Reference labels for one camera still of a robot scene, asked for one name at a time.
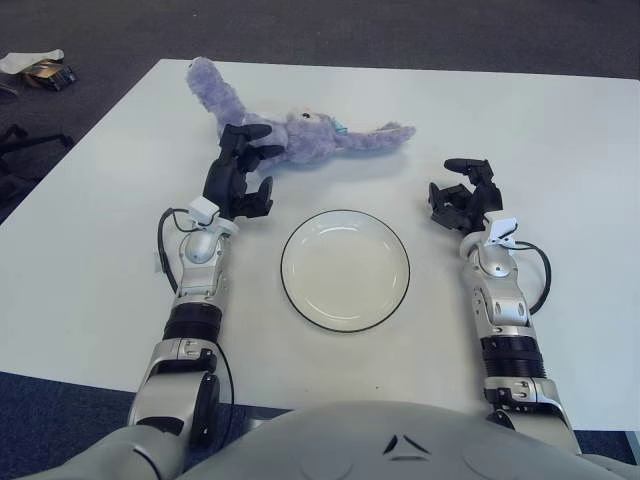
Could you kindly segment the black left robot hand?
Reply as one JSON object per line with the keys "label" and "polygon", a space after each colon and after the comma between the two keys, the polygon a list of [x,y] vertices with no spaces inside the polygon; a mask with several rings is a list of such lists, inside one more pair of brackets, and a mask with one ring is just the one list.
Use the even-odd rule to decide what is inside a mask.
{"label": "black left robot hand", "polygon": [[237,217],[257,218],[269,214],[273,205],[273,179],[267,177],[256,192],[248,193],[246,176],[262,161],[284,152],[281,145],[251,144],[271,132],[272,128],[266,124],[225,126],[219,142],[219,157],[210,166],[203,189],[203,197],[219,207],[221,218],[233,221]]}

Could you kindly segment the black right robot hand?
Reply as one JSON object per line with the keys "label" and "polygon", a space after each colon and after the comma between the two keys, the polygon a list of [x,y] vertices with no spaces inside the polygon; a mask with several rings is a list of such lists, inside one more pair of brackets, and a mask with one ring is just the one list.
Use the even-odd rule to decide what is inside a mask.
{"label": "black right robot hand", "polygon": [[444,162],[444,167],[466,176],[474,190],[463,184],[440,189],[431,182],[428,195],[431,219],[463,235],[483,231],[485,214],[503,209],[501,192],[493,182],[489,161],[451,158]]}

